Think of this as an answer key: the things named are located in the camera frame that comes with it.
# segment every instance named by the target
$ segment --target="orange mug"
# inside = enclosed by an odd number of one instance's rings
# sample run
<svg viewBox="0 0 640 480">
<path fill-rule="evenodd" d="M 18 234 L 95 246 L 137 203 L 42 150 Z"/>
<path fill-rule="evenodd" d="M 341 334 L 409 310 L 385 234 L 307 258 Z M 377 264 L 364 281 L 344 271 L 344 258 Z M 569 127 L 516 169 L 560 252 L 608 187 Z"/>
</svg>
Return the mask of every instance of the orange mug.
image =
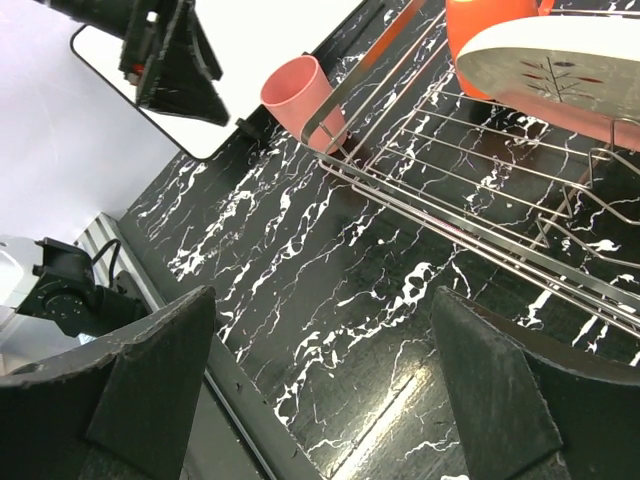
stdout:
<svg viewBox="0 0 640 480">
<path fill-rule="evenodd" d="M 549 15 L 555 0 L 447 0 L 447 38 L 455 66 L 458 54 L 478 33 L 499 23 L 518 18 Z M 456 68 L 460 88 L 470 97 L 489 100 L 490 97 L 475 88 Z"/>
</svg>

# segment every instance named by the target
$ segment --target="cup rim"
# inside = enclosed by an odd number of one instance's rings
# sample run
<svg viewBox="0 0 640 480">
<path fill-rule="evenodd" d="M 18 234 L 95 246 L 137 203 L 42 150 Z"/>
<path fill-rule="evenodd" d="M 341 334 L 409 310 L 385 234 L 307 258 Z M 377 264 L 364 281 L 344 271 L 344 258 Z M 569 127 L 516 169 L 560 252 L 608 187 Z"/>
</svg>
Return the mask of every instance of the cup rim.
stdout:
<svg viewBox="0 0 640 480">
<path fill-rule="evenodd" d="M 299 62 L 301 60 L 307 61 L 307 60 L 311 60 L 314 64 L 314 70 L 313 70 L 313 75 L 311 76 L 311 78 L 309 79 L 309 81 L 306 83 L 306 85 L 304 87 L 302 87 L 300 89 L 300 91 L 298 93 L 296 93 L 294 96 L 287 98 L 286 100 L 282 101 L 282 102 L 278 102 L 278 103 L 268 103 L 264 101 L 264 89 L 266 88 L 266 86 L 269 84 L 269 82 L 271 81 L 271 79 L 278 74 L 283 68 L 288 67 L 289 65 L 291 65 L 294 62 Z M 267 78 L 267 80 L 264 82 L 264 85 L 262 86 L 262 89 L 260 90 L 260 101 L 262 102 L 262 104 L 265 107 L 279 107 L 281 105 L 285 105 L 287 103 L 292 102 L 293 100 L 295 100 L 296 98 L 298 98 L 300 95 L 302 95 L 305 91 L 307 91 L 307 89 L 309 88 L 309 86 L 313 83 L 314 79 L 318 76 L 318 70 L 320 70 L 320 62 L 318 62 L 318 59 L 316 57 L 314 57 L 313 55 L 300 55 L 299 57 L 293 58 L 291 60 L 289 60 L 288 62 L 280 65 L 271 75 L 269 75 L 269 78 Z"/>
</svg>

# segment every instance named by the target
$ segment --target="metal dish rack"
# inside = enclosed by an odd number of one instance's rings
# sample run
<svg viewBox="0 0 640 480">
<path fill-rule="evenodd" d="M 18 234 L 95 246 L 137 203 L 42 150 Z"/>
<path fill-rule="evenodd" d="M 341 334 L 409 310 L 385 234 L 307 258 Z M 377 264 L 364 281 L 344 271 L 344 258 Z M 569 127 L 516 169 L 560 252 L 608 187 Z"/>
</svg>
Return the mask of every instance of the metal dish rack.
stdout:
<svg viewBox="0 0 640 480">
<path fill-rule="evenodd" d="M 525 130 L 517 125 L 515 129 L 494 125 L 500 122 L 501 115 L 504 119 L 516 112 L 509 113 L 505 107 L 493 102 L 471 99 L 455 89 L 447 91 L 457 82 L 450 67 L 446 35 L 442 33 L 444 10 L 362 102 L 343 130 L 330 132 L 322 122 L 360 85 L 376 60 L 424 3 L 425 0 L 411 0 L 398 14 L 306 124 L 302 131 L 303 143 L 308 144 L 311 134 L 322 128 L 333 142 L 326 151 L 316 151 L 320 165 L 349 182 L 355 191 L 640 339 L 640 316 L 637 314 L 640 295 L 589 273 L 581 268 L 582 265 L 557 259 L 557 249 L 554 252 L 552 248 L 552 243 L 558 243 L 557 238 L 551 238 L 555 234 L 570 239 L 587 256 L 604 263 L 627 270 L 640 269 L 639 263 L 603 255 L 567 227 L 567 222 L 574 217 L 575 205 L 581 199 L 595 202 L 616 221 L 640 225 L 640 213 L 633 218 L 618 207 L 619 201 L 605 201 L 594 192 L 594 171 L 599 165 L 618 162 L 617 168 L 626 169 L 629 175 L 640 176 L 640 169 L 614 151 L 617 122 L 640 124 L 628 119 L 612 122 L 609 144 L 597 146 L 594 140 L 593 148 L 587 152 L 570 148 L 566 139 L 565 146 L 558 146 L 558 142 L 544 141 L 544 135 L 533 138 L 523 135 Z M 640 15 L 638 12 L 593 10 L 554 10 L 554 13 Z M 338 155 L 327 154 L 335 139 L 358 125 L 365 109 L 371 109 L 376 95 L 388 88 L 391 79 L 403 71 L 407 60 L 415 58 L 425 42 L 434 44 L 438 37 L 441 38 L 430 50 L 427 61 L 395 98 L 387 102 L 357 146 L 349 151 L 340 147 Z M 385 117 L 394 111 L 394 107 L 400 108 L 398 105 L 402 104 L 403 97 L 416 88 L 417 79 L 433 65 L 449 68 L 440 72 L 438 81 L 421 94 L 410 112 L 400 112 L 402 116 L 396 122 L 398 128 L 391 132 L 390 138 L 384 138 L 384 134 L 380 136 L 377 130 Z M 456 104 L 456 111 L 462 109 L 468 113 L 484 108 L 490 114 L 480 123 L 464 116 L 459 118 L 455 112 L 449 114 L 442 108 L 441 104 L 447 101 Z M 455 129 L 460 132 L 457 143 L 450 140 L 455 137 Z M 380 139 L 376 142 L 376 152 L 368 153 L 365 144 L 375 138 Z M 450 188 L 454 183 L 457 190 Z M 462 200 L 460 195 L 457 198 L 447 195 L 460 188 L 469 192 Z"/>
</svg>

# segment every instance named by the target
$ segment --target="pink cup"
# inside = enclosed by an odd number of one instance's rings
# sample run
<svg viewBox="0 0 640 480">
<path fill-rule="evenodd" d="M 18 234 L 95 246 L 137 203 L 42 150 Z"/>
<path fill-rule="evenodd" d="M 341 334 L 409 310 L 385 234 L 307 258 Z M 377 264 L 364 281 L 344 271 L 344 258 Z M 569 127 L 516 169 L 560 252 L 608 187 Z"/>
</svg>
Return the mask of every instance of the pink cup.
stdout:
<svg viewBox="0 0 640 480">
<path fill-rule="evenodd" d="M 332 91 L 318 60 L 310 55 L 303 55 L 285 63 L 271 74 L 262 87 L 260 100 L 276 120 L 300 141 L 302 129 Z M 346 125 L 339 107 L 334 108 L 323 123 L 334 135 Z M 320 152 L 333 153 L 346 139 L 345 132 L 327 150 L 331 138 L 318 127 L 309 139 L 309 146 Z"/>
</svg>

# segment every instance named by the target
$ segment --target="cup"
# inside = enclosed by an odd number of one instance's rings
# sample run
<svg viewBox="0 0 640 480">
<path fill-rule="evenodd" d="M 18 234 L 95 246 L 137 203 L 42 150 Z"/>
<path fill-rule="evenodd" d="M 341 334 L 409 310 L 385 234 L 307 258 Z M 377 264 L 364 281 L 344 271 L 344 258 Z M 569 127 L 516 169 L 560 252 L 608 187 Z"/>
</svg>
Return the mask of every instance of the cup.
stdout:
<svg viewBox="0 0 640 480">
<path fill-rule="evenodd" d="M 303 55 L 271 74 L 262 87 L 260 100 L 280 125 L 300 141 L 302 129 L 332 92 L 333 88 L 318 60 L 311 55 Z M 336 106 L 323 123 L 334 136 L 344 128 L 346 122 L 340 107 Z M 345 132 L 327 150 L 331 138 L 318 127 L 309 138 L 309 146 L 320 152 L 333 153 L 346 139 Z"/>
<path fill-rule="evenodd" d="M 518 18 L 549 15 L 554 2 L 542 0 L 538 7 L 537 0 L 447 0 L 447 38 L 454 66 L 462 47 L 481 31 Z M 490 99 L 467 81 L 457 68 L 456 76 L 464 93 L 482 100 Z"/>
</svg>

